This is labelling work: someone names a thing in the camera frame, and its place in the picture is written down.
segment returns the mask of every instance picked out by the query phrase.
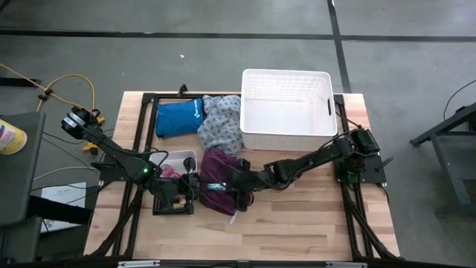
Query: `purple bag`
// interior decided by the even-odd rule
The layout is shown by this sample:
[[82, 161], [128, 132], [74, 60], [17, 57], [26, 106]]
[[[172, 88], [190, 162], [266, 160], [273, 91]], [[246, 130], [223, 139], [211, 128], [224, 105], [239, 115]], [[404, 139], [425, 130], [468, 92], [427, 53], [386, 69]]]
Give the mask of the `purple bag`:
[[219, 149], [206, 151], [203, 156], [200, 170], [200, 202], [207, 208], [228, 215], [235, 215], [237, 211], [237, 193], [230, 188], [225, 190], [210, 190], [208, 185], [231, 185], [233, 168], [239, 169], [239, 159], [223, 153]]

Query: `blue cloth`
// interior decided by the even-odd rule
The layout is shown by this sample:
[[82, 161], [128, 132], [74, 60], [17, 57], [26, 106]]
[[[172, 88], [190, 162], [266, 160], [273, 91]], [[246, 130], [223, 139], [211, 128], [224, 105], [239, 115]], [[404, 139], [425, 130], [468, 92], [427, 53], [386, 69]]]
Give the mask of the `blue cloth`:
[[159, 104], [156, 134], [159, 138], [196, 133], [203, 123], [202, 99]]

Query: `white paper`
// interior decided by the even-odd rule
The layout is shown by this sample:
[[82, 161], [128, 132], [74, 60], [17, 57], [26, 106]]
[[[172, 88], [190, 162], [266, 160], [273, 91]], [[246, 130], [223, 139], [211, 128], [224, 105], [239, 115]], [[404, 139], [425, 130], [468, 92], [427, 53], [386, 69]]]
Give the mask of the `white paper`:
[[[75, 187], [85, 188], [85, 182], [78, 182], [74, 184], [70, 184]], [[78, 198], [84, 197], [86, 195], [86, 189], [78, 189], [69, 186], [57, 186], [57, 187], [48, 187], [42, 190], [42, 197], [46, 198], [47, 200], [61, 202], [66, 204], [72, 200], [76, 200]], [[69, 203], [68, 205], [75, 205], [81, 208], [84, 208], [85, 199], [81, 198], [80, 200], [74, 201]], [[57, 220], [48, 220], [45, 219], [45, 222], [42, 223], [42, 231], [41, 233], [47, 232], [46, 226], [48, 227], [48, 231], [56, 231], [61, 229], [67, 229], [75, 226], [80, 226], [79, 224], [75, 223], [67, 223], [67, 222], [60, 222]]]

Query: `gray floor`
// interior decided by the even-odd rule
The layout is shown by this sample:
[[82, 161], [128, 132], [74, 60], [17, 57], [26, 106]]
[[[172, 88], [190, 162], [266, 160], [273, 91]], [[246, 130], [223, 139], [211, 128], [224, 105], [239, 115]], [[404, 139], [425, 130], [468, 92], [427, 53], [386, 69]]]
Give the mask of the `gray floor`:
[[[335, 0], [342, 34], [476, 35], [471, 0]], [[212, 33], [330, 34], [324, 0], [259, 1], [13, 1], [0, 25], [39, 29]], [[0, 36], [0, 62], [47, 83], [68, 73], [84, 74], [97, 89], [97, 107], [113, 128], [126, 90], [239, 90], [246, 68], [327, 71], [342, 92], [333, 41], [235, 39], [98, 39]], [[437, 219], [433, 210], [452, 202], [429, 144], [408, 141], [443, 119], [451, 94], [476, 79], [475, 43], [344, 42], [352, 91], [363, 93], [387, 166], [393, 223], [404, 258], [476, 265], [476, 219]], [[0, 70], [0, 76], [12, 76]], [[91, 92], [79, 80], [56, 85], [58, 94], [86, 106]], [[34, 111], [38, 91], [1, 88], [0, 114]], [[468, 88], [450, 104], [453, 112], [475, 102]], [[70, 109], [46, 103], [45, 131], [71, 139], [60, 129]], [[84, 161], [81, 146], [61, 144]], [[37, 174], [81, 165], [43, 143]], [[88, 171], [57, 173], [35, 187], [87, 180]]]

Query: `wooden table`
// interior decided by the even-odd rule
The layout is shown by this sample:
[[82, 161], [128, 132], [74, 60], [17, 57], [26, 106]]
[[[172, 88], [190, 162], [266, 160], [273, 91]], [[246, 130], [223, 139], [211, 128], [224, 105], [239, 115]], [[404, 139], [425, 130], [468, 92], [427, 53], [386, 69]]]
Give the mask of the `wooden table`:
[[[132, 148], [143, 93], [124, 92], [113, 138], [124, 148]], [[363, 95], [345, 94], [344, 100], [348, 118], [365, 128], [370, 127]], [[149, 115], [150, 111], [144, 121], [141, 148], [144, 147]], [[165, 140], [154, 136], [152, 145], [160, 150], [195, 150], [199, 166], [204, 153], [197, 135]], [[265, 163], [297, 158], [303, 154], [245, 148], [240, 151], [240, 155], [249, 160], [251, 168], [255, 170], [263, 169]], [[124, 182], [113, 182], [99, 193], [85, 254], [93, 252], [116, 224], [124, 185]], [[399, 255], [384, 192], [375, 185], [362, 185], [361, 188], [368, 223], [386, 247]], [[230, 225], [231, 217], [205, 208], [198, 201], [195, 202], [193, 215], [152, 216], [153, 197], [147, 192], [138, 222], [134, 258], [273, 261], [351, 259], [341, 189], [335, 182], [332, 164], [306, 172], [285, 191], [265, 190], [254, 196], [254, 204], [247, 212], [239, 212], [234, 224]], [[359, 249], [364, 254], [361, 232], [359, 228], [356, 229]], [[129, 225], [124, 231], [122, 250], [126, 246], [128, 234]]]

